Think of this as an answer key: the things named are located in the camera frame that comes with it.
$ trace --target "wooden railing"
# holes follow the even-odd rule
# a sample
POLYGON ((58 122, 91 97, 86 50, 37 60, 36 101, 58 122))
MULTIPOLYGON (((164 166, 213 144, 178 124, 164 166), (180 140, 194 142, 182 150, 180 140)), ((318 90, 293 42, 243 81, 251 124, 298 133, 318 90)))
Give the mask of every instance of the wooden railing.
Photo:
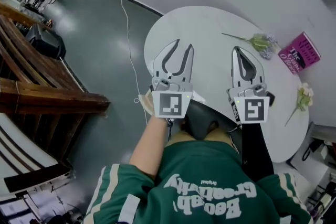
POLYGON ((86 118, 104 112, 110 102, 102 95, 84 92, 61 61, 36 51, 4 15, 24 19, 27 26, 33 20, 3 9, 0 4, 0 112, 62 161, 86 118))

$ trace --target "oval table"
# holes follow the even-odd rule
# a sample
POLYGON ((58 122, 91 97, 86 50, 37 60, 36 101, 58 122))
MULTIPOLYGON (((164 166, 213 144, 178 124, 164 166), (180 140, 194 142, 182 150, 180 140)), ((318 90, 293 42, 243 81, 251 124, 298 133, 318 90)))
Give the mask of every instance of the oval table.
POLYGON ((252 23, 221 9, 206 6, 189 6, 175 9, 161 17, 149 31, 144 57, 149 72, 159 52, 170 42, 180 39, 179 46, 166 67, 170 72, 179 70, 183 53, 189 44, 195 49, 191 83, 212 109, 235 120, 226 90, 232 87, 232 50, 240 46, 250 51, 262 64, 267 90, 275 95, 269 108, 266 123, 261 124, 265 142, 273 162, 289 159, 300 147, 308 128, 309 113, 293 112, 300 79, 293 75, 277 56, 265 60, 250 45, 231 35, 251 38, 262 31, 252 23))

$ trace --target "person in background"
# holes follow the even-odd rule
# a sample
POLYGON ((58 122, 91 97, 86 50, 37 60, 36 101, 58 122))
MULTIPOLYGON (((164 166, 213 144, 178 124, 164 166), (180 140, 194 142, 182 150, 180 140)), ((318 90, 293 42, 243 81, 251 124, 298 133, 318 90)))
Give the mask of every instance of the person in background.
POLYGON ((203 141, 187 118, 180 128, 166 144, 152 116, 129 164, 102 169, 83 224, 313 223, 294 176, 274 174, 260 124, 242 125, 241 156, 218 122, 203 141))

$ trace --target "gray floor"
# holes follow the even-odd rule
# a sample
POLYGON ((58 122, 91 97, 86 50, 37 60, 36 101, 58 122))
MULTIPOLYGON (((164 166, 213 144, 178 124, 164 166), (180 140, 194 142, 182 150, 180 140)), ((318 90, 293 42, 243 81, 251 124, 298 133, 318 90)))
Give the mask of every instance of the gray floor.
MULTIPOLYGON (((143 47, 159 16, 123 2, 129 16, 130 46, 140 92, 146 93, 151 76, 145 66, 143 47)), ((77 178, 74 184, 85 196, 80 207, 85 209, 102 167, 126 163, 145 128, 142 107, 134 103, 138 93, 129 61, 126 18, 120 0, 57 0, 48 5, 45 14, 55 21, 54 29, 67 48, 65 59, 79 80, 90 92, 104 94, 111 101, 108 117, 92 117, 70 155, 77 178)), ((205 135, 213 119, 218 119, 225 130, 235 126, 221 122, 222 115, 196 102, 190 105, 188 115, 198 139, 205 135)))

